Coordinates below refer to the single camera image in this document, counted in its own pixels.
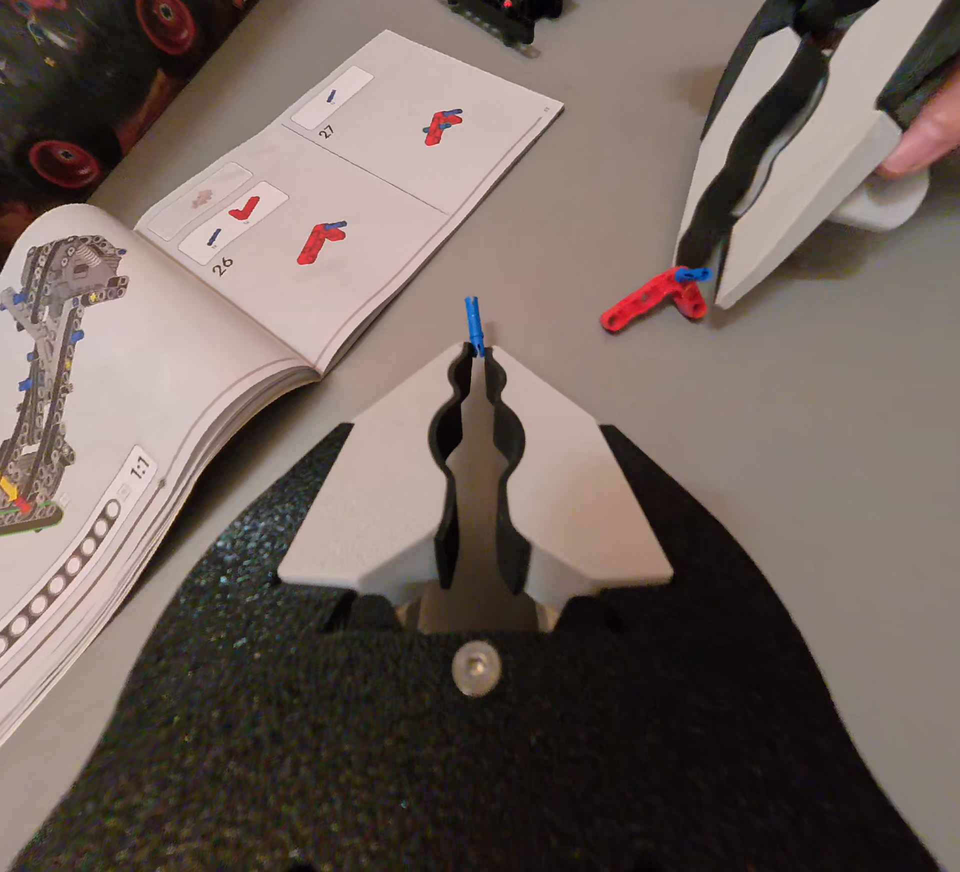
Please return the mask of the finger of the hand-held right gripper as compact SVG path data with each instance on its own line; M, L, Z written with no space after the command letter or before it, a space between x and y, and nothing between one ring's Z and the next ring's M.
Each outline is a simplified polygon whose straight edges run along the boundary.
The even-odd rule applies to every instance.
M760 210L777 158L805 129L827 86L817 34L792 26L730 56L711 101L674 251L678 266L717 262L719 282L757 282L762 247L747 218Z
M878 99L942 0L880 0L846 32L822 97L734 225L715 304L727 310L772 273L896 148Z

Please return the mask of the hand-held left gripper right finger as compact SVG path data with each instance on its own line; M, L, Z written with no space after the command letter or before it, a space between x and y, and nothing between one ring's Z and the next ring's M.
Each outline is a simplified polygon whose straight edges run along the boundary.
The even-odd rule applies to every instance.
M508 352L486 349L497 486L496 559L515 595L561 613L574 598L674 575L594 417Z

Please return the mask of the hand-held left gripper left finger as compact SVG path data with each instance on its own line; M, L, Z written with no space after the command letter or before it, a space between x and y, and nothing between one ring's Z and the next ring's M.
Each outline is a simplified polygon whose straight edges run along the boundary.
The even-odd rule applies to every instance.
M453 346L359 414L278 567L290 584L418 600L450 589L460 547L448 465L475 357Z

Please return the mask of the red angled toy beam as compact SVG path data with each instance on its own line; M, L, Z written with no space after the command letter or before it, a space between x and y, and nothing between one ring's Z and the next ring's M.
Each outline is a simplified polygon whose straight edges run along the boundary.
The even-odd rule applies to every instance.
M671 304L688 321L702 320L707 314L707 303L700 288L702 282L675 282L671 273L675 267L649 279L641 288L604 311L599 317L602 329L612 335L619 334L664 304Z

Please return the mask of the grey desk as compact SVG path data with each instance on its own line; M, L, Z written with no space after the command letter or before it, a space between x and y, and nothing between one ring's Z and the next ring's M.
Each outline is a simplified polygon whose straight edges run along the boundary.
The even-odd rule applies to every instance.
M207 547L339 422L485 333L618 426L781 596L876 779L958 870L958 159L911 222L824 226L733 309L598 317L665 267L702 122L763 0L568 0L513 50L442 0L263 0L100 186L132 225L390 29L563 114L321 384L225 447L102 634L2 748L2 869L66 794Z

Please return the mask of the person's right hand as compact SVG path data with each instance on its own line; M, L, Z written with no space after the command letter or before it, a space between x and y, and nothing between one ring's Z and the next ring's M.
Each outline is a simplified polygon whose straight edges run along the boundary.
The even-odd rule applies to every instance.
M959 67L956 66L875 172L886 180L900 180L929 168L958 146Z

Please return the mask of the open instruction booklet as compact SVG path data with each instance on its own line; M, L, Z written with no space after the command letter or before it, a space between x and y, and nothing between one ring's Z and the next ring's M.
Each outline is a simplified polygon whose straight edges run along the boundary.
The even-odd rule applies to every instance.
M2 270L1 735L126 600L198 478L318 382L565 110L383 31L132 229Z

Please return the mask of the black toy set box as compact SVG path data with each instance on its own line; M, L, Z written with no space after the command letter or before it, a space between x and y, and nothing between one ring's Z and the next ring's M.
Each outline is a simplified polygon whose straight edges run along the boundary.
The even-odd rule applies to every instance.
M2 255L85 202L260 0L1 0Z

